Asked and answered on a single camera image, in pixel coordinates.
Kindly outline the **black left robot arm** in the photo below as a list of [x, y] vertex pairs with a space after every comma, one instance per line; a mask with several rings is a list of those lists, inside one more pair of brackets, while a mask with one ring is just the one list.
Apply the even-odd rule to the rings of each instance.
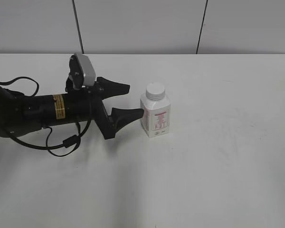
[[0, 137], [21, 137], [45, 126], [95, 121], [104, 139], [112, 139], [126, 125], [143, 117], [144, 110], [112, 108], [107, 114], [103, 100], [129, 93], [130, 87], [98, 77], [92, 87], [72, 88], [67, 80], [65, 94], [26, 96], [2, 88], [0, 82]]

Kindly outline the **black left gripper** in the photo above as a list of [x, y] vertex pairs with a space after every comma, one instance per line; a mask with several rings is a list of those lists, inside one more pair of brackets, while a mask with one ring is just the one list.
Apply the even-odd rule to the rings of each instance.
[[71, 79], [66, 81], [66, 119], [78, 121], [95, 121], [104, 139], [112, 139], [116, 132], [126, 125], [143, 117], [143, 109], [112, 108], [111, 118], [107, 114], [103, 100], [120, 95], [126, 95], [130, 85], [121, 84], [98, 77], [90, 88], [73, 89]]

